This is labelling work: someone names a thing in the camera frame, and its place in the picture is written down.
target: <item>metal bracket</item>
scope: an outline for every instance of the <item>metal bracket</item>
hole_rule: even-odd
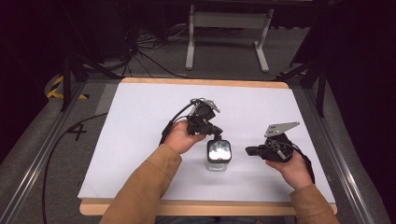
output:
[[[300,122],[291,122],[291,123],[280,123],[280,124],[270,124],[268,126],[267,132],[265,132],[265,137],[272,137],[272,136],[277,136],[282,133],[284,133],[287,130],[290,130],[297,125],[299,125]]]

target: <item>hand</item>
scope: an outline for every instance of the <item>hand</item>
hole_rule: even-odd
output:
[[[293,156],[288,162],[265,161],[265,163],[278,170],[286,182],[294,189],[313,184],[311,176],[306,170],[303,157],[295,150],[293,150]]]
[[[187,132],[187,126],[189,126],[189,123],[185,119],[174,123],[171,132],[163,143],[172,147],[178,153],[183,154],[195,143],[206,137],[206,135],[203,134],[189,135]]]

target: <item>black strap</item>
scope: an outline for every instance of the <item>black strap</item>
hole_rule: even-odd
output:
[[[312,169],[311,160],[309,160],[308,157],[305,156],[304,153],[299,148],[295,147],[294,150],[296,150],[303,157],[303,159],[305,161],[306,170],[308,170],[308,173],[311,176],[312,183],[315,184],[315,175],[314,175],[314,170]]]

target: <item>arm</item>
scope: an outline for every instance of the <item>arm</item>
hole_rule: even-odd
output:
[[[154,223],[158,203],[181,163],[180,154],[204,138],[203,135],[188,136],[185,120],[175,123],[164,144],[125,182],[101,223]]]
[[[312,183],[299,153],[294,151],[292,159],[288,162],[266,161],[265,163],[277,169],[286,182],[295,189],[290,194],[290,198],[296,211],[297,223],[338,223],[332,208],[317,186]]]

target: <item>table leg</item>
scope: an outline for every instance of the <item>table leg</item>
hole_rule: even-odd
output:
[[[265,37],[267,36],[268,28],[270,26],[273,13],[274,13],[273,9],[268,10],[268,13],[266,14],[266,18],[264,20],[264,24],[262,25],[262,37],[260,38],[260,41],[254,42],[254,46],[257,52],[257,57],[259,58],[259,62],[260,62],[260,67],[262,68],[262,71],[264,73],[269,72],[269,67],[267,61],[265,60],[264,52],[262,51],[262,46],[264,45],[264,40]]]
[[[190,22],[189,22],[189,47],[187,49],[186,69],[191,70],[194,60],[194,6],[190,6]]]

